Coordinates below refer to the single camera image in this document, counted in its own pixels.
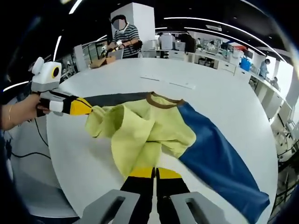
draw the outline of white machine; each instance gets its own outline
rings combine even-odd
[[[32,78],[32,92],[40,94],[40,105],[57,115],[61,116],[62,113],[70,115],[89,114],[92,106],[85,99],[59,89],[61,68],[61,63],[45,63],[39,57],[32,68],[32,73],[35,75]],[[37,110],[38,117],[43,115],[42,111]]]

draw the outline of hand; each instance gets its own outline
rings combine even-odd
[[[13,105],[10,112],[11,121],[15,125],[19,125],[26,120],[31,120],[37,117],[36,106],[40,102],[40,96],[31,94],[23,101]],[[50,110],[38,105],[38,109],[42,110],[44,114],[49,114]]]

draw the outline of white round table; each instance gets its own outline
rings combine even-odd
[[[140,78],[149,76],[160,81]],[[190,83],[195,89],[169,84]],[[220,129],[236,149],[270,205],[257,223],[271,214],[278,180],[275,141],[266,114],[251,87],[229,73],[181,61],[124,59],[102,68],[80,72],[61,84],[80,97],[155,91],[172,99],[184,99]],[[50,155],[61,188],[81,217],[84,208],[124,180],[112,159],[109,139],[93,139],[85,131],[87,116],[47,115]],[[189,190],[198,191],[224,211],[232,224],[246,219],[174,157],[164,154],[160,167],[182,175]]]

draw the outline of ceiling light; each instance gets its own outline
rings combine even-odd
[[[57,40],[57,43],[56,43],[56,47],[55,47],[55,51],[54,51],[54,56],[53,56],[53,61],[55,61],[56,53],[57,53],[57,49],[58,49],[60,40],[61,40],[61,36],[58,37],[58,40]]]
[[[18,86],[18,85],[26,84],[26,83],[28,83],[28,82],[29,82],[29,81],[25,81],[25,82],[22,82],[22,83],[17,83],[17,84],[11,85],[11,86],[5,88],[5,89],[3,90],[3,92],[6,91],[6,90],[9,90],[9,89],[11,89],[11,88],[14,88],[14,87],[16,87],[16,86]]]
[[[101,39],[105,38],[107,35],[100,37],[99,39],[97,39],[97,41],[100,41]]]
[[[264,54],[263,52],[261,52],[259,49],[257,49],[257,48],[255,48],[255,47],[251,46],[250,44],[248,44],[248,43],[246,43],[246,42],[244,42],[244,41],[241,41],[241,40],[239,40],[239,39],[237,39],[237,38],[234,38],[234,37],[232,37],[232,36],[229,36],[229,35],[226,35],[226,34],[222,34],[222,33],[218,33],[218,32],[215,32],[215,31],[211,31],[211,30],[208,30],[208,29],[199,29],[199,28],[192,28],[192,27],[184,27],[184,28],[185,28],[185,29],[202,30],[202,31],[211,32],[211,33],[214,33],[214,34],[220,34],[220,35],[223,35],[223,36],[227,36],[227,37],[229,37],[229,38],[235,39],[236,41],[239,41],[239,42],[241,42],[241,43],[244,43],[244,44],[250,46],[250,47],[251,47],[252,49],[254,49],[255,51],[257,51],[257,52],[259,52],[260,54],[266,56],[266,54]]]
[[[268,48],[270,48],[278,57],[280,57],[284,62],[286,62],[286,60],[274,49],[272,48],[269,44],[267,44],[266,42],[262,41],[261,39],[259,39],[258,37],[248,33],[247,31],[245,30],[242,30],[238,27],[234,27],[232,25],[229,25],[229,24],[226,24],[226,23],[223,23],[223,22],[218,22],[218,21],[215,21],[215,20],[208,20],[208,19],[203,19],[203,18],[194,18],[194,17],[166,17],[164,18],[165,20],[170,20],[170,19],[191,19],[191,20],[202,20],[202,21],[208,21],[208,22],[215,22],[215,23],[218,23],[218,24],[221,24],[221,25],[225,25],[225,26],[228,26],[228,27],[231,27],[231,28],[234,28],[234,29],[237,29],[253,38],[255,38],[256,40],[258,40],[260,43],[266,45]]]
[[[75,10],[77,9],[77,7],[80,5],[80,3],[82,2],[83,0],[77,0],[76,3],[73,5],[73,7],[71,8],[69,14],[73,14],[75,12]]]

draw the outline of blue sleeve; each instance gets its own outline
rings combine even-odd
[[[196,134],[195,143],[179,157],[194,174],[243,214],[250,224],[269,205],[242,158],[207,117],[188,103],[178,107],[184,122]]]

